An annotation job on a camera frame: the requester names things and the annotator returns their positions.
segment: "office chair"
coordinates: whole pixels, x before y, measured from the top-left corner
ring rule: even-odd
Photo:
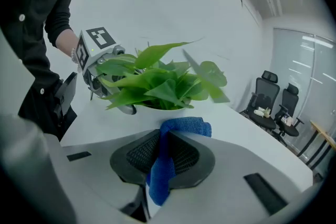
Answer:
[[[299,123],[304,124],[299,118],[296,118],[297,121],[295,125],[287,126],[284,122],[281,121],[284,115],[293,117],[295,107],[299,101],[298,97],[299,89],[292,84],[288,84],[287,89],[284,89],[282,92],[282,104],[279,106],[281,109],[275,115],[275,122],[279,126],[279,133],[272,131],[273,137],[278,141],[282,142],[285,146],[287,146],[285,140],[281,136],[288,134],[290,136],[299,136],[299,132],[296,129]]]
[[[256,92],[252,93],[247,109],[241,112],[247,114],[258,126],[269,130],[274,130],[277,127],[274,120],[271,117],[258,116],[254,113],[254,110],[258,107],[273,109],[275,99],[280,91],[279,85],[276,84],[277,82],[278,76],[265,70],[261,78],[256,80]]]

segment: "white table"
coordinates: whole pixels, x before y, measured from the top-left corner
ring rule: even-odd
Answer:
[[[119,109],[105,110],[108,101],[94,98],[78,115],[61,141],[62,146],[87,144],[160,128],[153,113],[127,115]],[[252,151],[287,175],[304,191],[312,186],[312,171],[291,151],[250,120],[225,104],[211,100],[193,102],[182,116],[200,116],[212,126],[212,137]]]

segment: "ceiling light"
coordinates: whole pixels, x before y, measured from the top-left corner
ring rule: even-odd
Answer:
[[[294,72],[296,72],[296,73],[299,73],[299,74],[302,74],[301,72],[299,72],[299,71],[296,71],[296,70],[293,70],[293,69],[290,69],[290,68],[288,68],[290,71],[294,71]]]
[[[314,48],[306,46],[306,45],[301,45],[301,47],[303,47],[303,48],[305,48],[307,50],[310,50],[310,51],[314,51],[315,50]]]
[[[293,62],[294,62],[294,63],[297,63],[298,65],[302,65],[302,66],[304,66],[304,67],[311,68],[311,66],[309,66],[309,65],[305,65],[305,64],[302,63],[302,62],[297,62],[297,61],[294,61],[294,60],[293,60]]]
[[[322,40],[319,40],[319,39],[316,39],[316,38],[313,38],[313,37],[307,37],[307,36],[303,36],[302,39],[304,40],[308,40],[308,41],[313,41],[317,44],[320,44],[320,45],[323,45],[323,46],[326,46],[330,49],[332,49],[334,47],[334,45],[330,44],[330,43],[327,43],[327,42],[324,42]]]
[[[320,83],[320,84],[323,84],[323,82],[321,82],[321,81],[319,81],[319,80],[317,80],[315,78],[311,78],[311,79],[314,80],[314,81],[316,81],[316,82],[318,82],[318,83]]]
[[[336,79],[334,79],[333,77],[327,75],[326,73],[323,73],[323,75],[325,75],[325,76],[328,77],[329,79],[332,79],[333,81],[336,81]]]

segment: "blue microfiber towel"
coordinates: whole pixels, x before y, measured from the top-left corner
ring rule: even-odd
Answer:
[[[169,195],[169,180],[175,175],[173,159],[169,155],[167,132],[170,130],[211,137],[211,125],[202,118],[185,117],[165,121],[160,128],[160,151],[151,172],[147,175],[149,195],[156,205],[162,206]]]

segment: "white wall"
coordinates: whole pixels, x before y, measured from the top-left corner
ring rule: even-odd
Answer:
[[[144,49],[147,41],[157,45],[204,37],[184,48],[196,61],[214,61],[225,71],[225,92],[234,109],[245,108],[250,83],[263,69],[262,29],[257,16],[242,7],[240,0],[72,0],[70,11],[70,25],[76,34],[81,29],[104,26],[131,54],[135,48]],[[76,69],[60,51],[47,47],[53,71],[66,78]],[[173,49],[163,60],[185,60],[181,50]],[[80,113],[88,101],[89,91],[79,77],[72,106]]]

